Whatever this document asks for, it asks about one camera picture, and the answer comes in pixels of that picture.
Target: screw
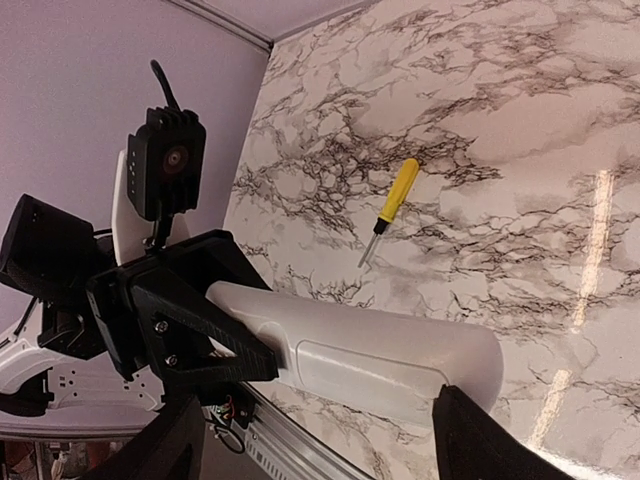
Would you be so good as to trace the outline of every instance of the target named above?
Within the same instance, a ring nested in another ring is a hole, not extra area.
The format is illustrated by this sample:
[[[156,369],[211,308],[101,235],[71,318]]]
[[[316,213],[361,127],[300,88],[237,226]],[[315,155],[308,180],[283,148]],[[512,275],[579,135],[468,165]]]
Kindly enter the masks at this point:
[[[167,330],[169,330],[169,324],[165,320],[160,320],[158,323],[154,325],[153,329],[157,333],[163,334],[163,333],[166,333]]]
[[[175,355],[169,355],[164,359],[164,361],[170,367],[175,367],[178,364],[178,357],[176,357]]]
[[[175,167],[180,163],[180,160],[182,160],[182,155],[180,155],[180,152],[172,152],[171,155],[169,155],[168,162],[169,165]]]

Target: yellow screwdriver handle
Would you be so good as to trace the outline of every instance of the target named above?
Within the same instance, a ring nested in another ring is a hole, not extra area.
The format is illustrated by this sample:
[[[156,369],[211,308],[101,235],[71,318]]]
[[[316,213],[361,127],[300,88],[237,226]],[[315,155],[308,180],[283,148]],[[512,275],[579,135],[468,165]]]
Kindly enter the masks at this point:
[[[411,190],[411,186],[418,176],[419,170],[420,164],[415,158],[405,160],[398,176],[391,186],[391,191],[389,192],[387,201],[385,202],[384,207],[382,207],[378,218],[381,218],[388,223],[393,222],[396,212],[404,202],[405,198],[407,198],[407,194],[409,193],[409,190]]]

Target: white plastic arm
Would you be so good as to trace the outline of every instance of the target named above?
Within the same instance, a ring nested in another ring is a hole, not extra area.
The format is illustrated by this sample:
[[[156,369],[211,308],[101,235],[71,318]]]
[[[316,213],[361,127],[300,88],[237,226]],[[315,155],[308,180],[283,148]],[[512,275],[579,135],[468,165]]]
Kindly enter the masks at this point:
[[[48,408],[57,409],[78,405],[123,405],[157,410],[164,389],[162,382],[147,367],[127,382],[113,368],[96,368],[99,358],[78,360],[38,346],[41,333],[42,304],[38,303],[22,330],[15,335],[16,322],[0,335],[0,393],[16,393],[33,376],[47,371],[47,384],[53,394]]]
[[[502,385],[487,328],[330,304],[226,282],[207,298],[278,355],[280,382],[349,407],[430,424],[443,384],[489,410]]]

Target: white plastic cover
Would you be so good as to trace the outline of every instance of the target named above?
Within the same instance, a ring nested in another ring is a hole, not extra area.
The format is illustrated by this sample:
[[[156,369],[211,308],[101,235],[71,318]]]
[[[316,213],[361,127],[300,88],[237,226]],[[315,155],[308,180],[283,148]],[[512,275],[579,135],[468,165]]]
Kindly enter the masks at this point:
[[[431,402],[456,385],[489,410],[503,358],[491,330],[214,283],[209,298],[278,355],[279,381],[351,408],[431,423]]]

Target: camera lens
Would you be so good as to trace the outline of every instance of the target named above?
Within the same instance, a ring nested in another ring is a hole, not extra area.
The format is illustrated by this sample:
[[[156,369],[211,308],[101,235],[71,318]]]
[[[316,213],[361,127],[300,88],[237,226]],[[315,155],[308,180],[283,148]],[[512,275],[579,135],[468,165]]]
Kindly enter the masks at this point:
[[[164,155],[162,168],[170,175],[181,172],[189,162],[189,151],[182,145],[171,147]]]

